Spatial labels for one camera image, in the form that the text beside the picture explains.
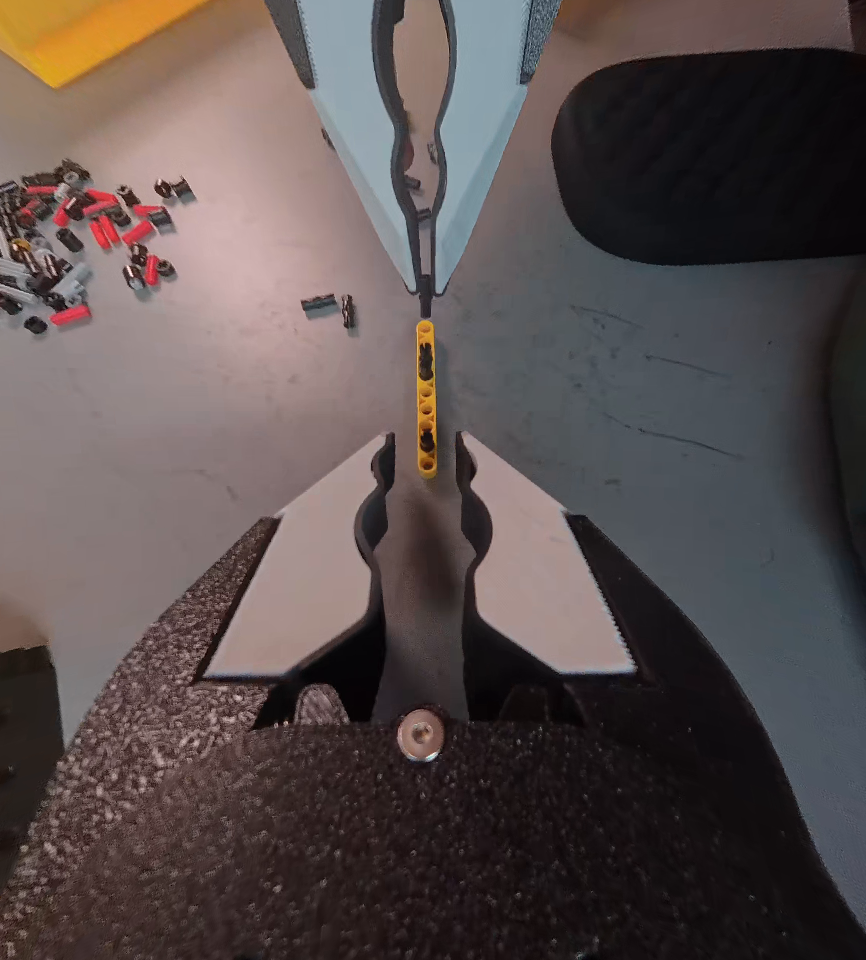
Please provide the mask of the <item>yellow lego liftarm beam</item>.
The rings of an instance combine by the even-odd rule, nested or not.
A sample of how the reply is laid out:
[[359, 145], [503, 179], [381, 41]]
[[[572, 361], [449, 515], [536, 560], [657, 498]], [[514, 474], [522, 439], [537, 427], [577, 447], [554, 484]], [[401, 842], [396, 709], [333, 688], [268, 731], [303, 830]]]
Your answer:
[[[422, 343], [432, 343], [435, 354], [435, 377], [432, 382], [424, 383], [417, 378], [417, 353], [419, 345]], [[415, 401], [416, 401], [416, 463], [419, 475], [427, 480], [433, 479], [438, 474], [439, 453], [438, 453], [438, 428], [437, 428], [437, 380], [436, 380], [436, 341], [434, 325], [428, 319], [422, 319], [415, 330]], [[418, 443], [418, 424], [424, 420], [429, 420], [436, 425], [436, 447], [434, 450], [426, 452], [419, 447]]]

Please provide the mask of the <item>pile of red black lego pieces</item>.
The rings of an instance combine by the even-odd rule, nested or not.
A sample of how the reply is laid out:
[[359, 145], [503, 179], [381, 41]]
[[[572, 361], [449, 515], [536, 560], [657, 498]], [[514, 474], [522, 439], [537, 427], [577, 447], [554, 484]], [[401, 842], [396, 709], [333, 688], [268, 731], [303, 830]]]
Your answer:
[[140, 303], [177, 279], [155, 244], [197, 195], [185, 176], [158, 178], [144, 201], [129, 185], [96, 186], [79, 162], [0, 182], [0, 320], [43, 337], [93, 318], [96, 266], [116, 268]]

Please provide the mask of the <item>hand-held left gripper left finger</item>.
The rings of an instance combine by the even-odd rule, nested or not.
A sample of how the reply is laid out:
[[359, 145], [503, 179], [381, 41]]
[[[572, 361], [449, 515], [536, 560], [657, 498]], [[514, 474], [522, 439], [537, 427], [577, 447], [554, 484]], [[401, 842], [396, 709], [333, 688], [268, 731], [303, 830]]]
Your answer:
[[394, 434], [381, 434], [280, 510], [261, 539], [200, 662], [203, 683], [267, 690], [258, 724], [293, 719], [311, 685], [335, 690], [350, 721], [370, 721], [387, 653], [375, 551], [394, 474]]

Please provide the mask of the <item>black lego pins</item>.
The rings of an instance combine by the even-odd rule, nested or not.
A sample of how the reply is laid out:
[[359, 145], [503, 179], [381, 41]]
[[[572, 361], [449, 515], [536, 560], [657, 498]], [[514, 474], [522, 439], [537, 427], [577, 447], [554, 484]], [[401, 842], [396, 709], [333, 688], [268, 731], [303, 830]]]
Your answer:
[[[407, 139], [407, 146], [404, 155], [404, 169], [402, 171], [403, 184], [406, 186], [407, 191], [411, 194], [411, 197], [414, 194], [421, 193], [422, 184], [421, 181], [412, 176], [408, 171], [412, 166], [412, 163], [415, 159], [415, 150], [412, 140], [412, 121], [410, 126], [411, 135]], [[327, 133], [324, 127], [320, 128], [321, 136], [324, 143], [329, 147], [333, 152], [336, 151], [336, 147], [332, 143], [332, 140]], [[424, 224], [427, 221], [431, 220], [432, 210], [430, 208], [419, 208], [415, 206], [414, 210], [416, 221], [419, 224]], [[352, 298], [349, 294], [343, 294], [340, 301], [337, 301], [334, 294], [321, 294], [317, 296], [307, 297], [302, 299], [300, 306], [304, 313], [311, 314], [316, 312], [322, 312], [324, 310], [339, 309], [343, 316], [343, 327], [348, 330], [352, 330], [355, 327], [355, 307], [352, 301]]]

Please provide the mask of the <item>black bumpy cushion pad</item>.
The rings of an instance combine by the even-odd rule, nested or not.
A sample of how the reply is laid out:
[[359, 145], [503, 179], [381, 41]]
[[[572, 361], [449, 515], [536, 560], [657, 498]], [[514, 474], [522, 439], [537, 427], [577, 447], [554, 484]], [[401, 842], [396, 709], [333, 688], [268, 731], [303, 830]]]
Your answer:
[[589, 244], [656, 266], [866, 256], [866, 55], [643, 58], [563, 102], [551, 154]]

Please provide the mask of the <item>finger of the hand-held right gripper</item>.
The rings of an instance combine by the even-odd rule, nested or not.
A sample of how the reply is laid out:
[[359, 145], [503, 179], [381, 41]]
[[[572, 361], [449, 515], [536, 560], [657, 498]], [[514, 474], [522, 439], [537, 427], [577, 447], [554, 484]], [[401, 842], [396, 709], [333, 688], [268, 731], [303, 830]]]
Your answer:
[[522, 65], [530, 2], [440, 3], [449, 48], [434, 127], [439, 186], [432, 208], [431, 272], [442, 296], [482, 211], [526, 98]]
[[402, 1], [301, 1], [311, 99], [382, 246], [412, 294], [429, 294], [405, 183], [408, 124], [393, 56]]

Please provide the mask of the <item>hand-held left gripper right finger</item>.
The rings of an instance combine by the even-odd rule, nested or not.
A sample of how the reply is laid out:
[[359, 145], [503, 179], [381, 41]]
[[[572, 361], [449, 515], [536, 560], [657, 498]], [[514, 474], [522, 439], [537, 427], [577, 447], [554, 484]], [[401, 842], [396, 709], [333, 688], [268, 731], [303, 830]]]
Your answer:
[[556, 498], [468, 431], [455, 439], [465, 576], [463, 687], [472, 721], [497, 720], [519, 688], [561, 712], [566, 684], [623, 682], [637, 664]]

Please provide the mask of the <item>yellow plastic bin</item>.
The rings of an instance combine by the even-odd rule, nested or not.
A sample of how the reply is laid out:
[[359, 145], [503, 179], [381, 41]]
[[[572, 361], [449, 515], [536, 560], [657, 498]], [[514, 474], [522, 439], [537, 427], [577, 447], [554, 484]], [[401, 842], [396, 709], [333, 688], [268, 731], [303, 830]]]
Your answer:
[[0, 52], [52, 89], [156, 36], [204, 1], [0, 1]]

